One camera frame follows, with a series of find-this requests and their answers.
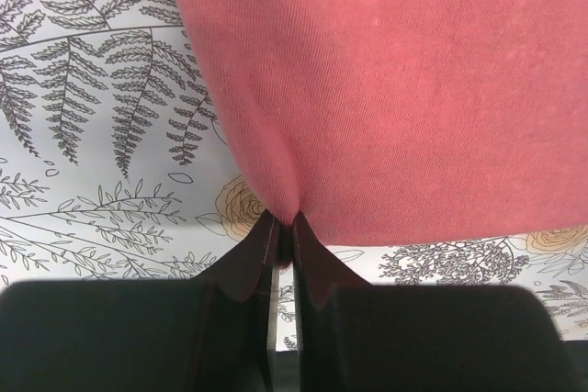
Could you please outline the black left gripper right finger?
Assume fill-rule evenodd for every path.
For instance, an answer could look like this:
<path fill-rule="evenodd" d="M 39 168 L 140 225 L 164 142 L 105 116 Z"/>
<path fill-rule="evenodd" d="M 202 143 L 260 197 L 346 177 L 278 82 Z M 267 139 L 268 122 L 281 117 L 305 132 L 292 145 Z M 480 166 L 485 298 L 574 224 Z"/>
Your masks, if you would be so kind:
<path fill-rule="evenodd" d="M 373 285 L 291 227 L 304 391 L 584 391 L 587 350 L 565 345 L 517 286 Z"/>

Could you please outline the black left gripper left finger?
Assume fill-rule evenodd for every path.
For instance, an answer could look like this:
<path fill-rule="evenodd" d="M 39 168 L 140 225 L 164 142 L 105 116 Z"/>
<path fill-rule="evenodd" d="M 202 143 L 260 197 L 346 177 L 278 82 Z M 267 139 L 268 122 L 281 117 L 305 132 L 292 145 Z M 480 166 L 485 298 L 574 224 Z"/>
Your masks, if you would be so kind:
<path fill-rule="evenodd" d="M 269 391 L 280 226 L 190 279 L 25 281 L 1 296 L 4 391 Z"/>

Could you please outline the salmon pink t-shirt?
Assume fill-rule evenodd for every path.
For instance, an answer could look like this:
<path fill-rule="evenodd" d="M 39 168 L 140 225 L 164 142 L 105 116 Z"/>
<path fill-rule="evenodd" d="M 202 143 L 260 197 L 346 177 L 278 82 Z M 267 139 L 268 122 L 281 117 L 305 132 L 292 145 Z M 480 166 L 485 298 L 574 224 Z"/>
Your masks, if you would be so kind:
<path fill-rule="evenodd" d="M 234 159 L 328 244 L 587 221 L 587 0 L 176 0 Z"/>

